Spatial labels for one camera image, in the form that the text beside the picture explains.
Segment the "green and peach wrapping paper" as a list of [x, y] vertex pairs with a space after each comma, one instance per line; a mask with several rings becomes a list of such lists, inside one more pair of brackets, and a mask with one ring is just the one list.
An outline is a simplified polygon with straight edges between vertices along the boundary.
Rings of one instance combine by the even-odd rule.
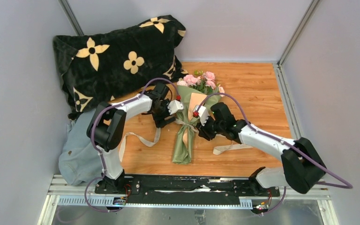
[[180, 128], [176, 136], [172, 162], [184, 165], [192, 161], [194, 139], [197, 134], [195, 126], [199, 122], [198, 118], [193, 117], [193, 110], [208, 95], [188, 86], [178, 85], [177, 89], [184, 109], [176, 113], [175, 123], [180, 125]]

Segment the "pink fake flower stem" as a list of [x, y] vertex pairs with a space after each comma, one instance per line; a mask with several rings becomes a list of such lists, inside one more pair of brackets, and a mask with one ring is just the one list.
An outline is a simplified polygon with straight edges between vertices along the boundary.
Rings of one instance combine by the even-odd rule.
[[218, 85], [218, 92], [219, 93], [225, 93], [225, 90], [221, 85]]
[[186, 75], [183, 78], [179, 79], [177, 81], [178, 86], [197, 86], [200, 84], [200, 79], [198, 77], [195, 77], [193, 75]]
[[216, 76], [213, 72], [196, 70], [197, 78], [196, 89], [203, 94], [209, 95], [218, 92], [218, 85], [216, 84]]

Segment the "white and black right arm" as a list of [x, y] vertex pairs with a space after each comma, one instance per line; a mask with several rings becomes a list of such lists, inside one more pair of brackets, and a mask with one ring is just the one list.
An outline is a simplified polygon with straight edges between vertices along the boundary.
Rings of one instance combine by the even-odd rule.
[[254, 195], [262, 195], [268, 188], [285, 186], [306, 194], [325, 175], [325, 164], [307, 138], [284, 138], [266, 132], [245, 119], [237, 120], [228, 106], [222, 102], [211, 107], [209, 115], [205, 106], [197, 105], [192, 112], [200, 121], [196, 128], [199, 136], [210, 141], [217, 135], [238, 144], [246, 144], [281, 161], [279, 167], [260, 167], [249, 179], [249, 189]]

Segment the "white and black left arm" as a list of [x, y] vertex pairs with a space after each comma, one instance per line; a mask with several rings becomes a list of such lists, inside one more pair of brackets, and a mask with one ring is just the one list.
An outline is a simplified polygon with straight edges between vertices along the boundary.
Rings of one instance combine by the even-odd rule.
[[126, 146], [124, 132], [127, 120], [137, 115], [151, 115], [156, 136], [153, 142], [140, 138], [147, 146], [155, 145], [160, 138], [160, 130], [175, 121], [177, 111], [183, 109], [179, 99], [166, 96], [172, 93], [163, 83], [152, 90], [143, 90], [134, 97], [117, 103], [101, 102], [90, 121], [87, 136], [98, 151], [102, 162], [102, 181], [114, 194], [121, 193], [125, 187], [125, 172], [121, 165]]

